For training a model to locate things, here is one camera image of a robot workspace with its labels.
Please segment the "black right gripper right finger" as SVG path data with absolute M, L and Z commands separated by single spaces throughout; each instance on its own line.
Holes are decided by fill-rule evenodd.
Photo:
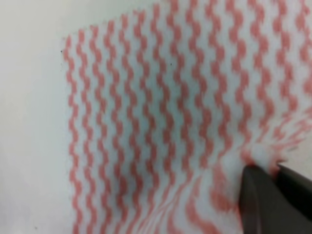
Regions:
M 275 183 L 284 197 L 307 219 L 312 218 L 312 181 L 279 165 Z

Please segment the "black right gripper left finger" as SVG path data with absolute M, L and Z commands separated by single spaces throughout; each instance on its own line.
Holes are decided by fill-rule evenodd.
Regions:
M 307 219 L 282 194 L 269 176 L 257 166 L 243 170 L 239 211 L 245 234 L 310 234 Z

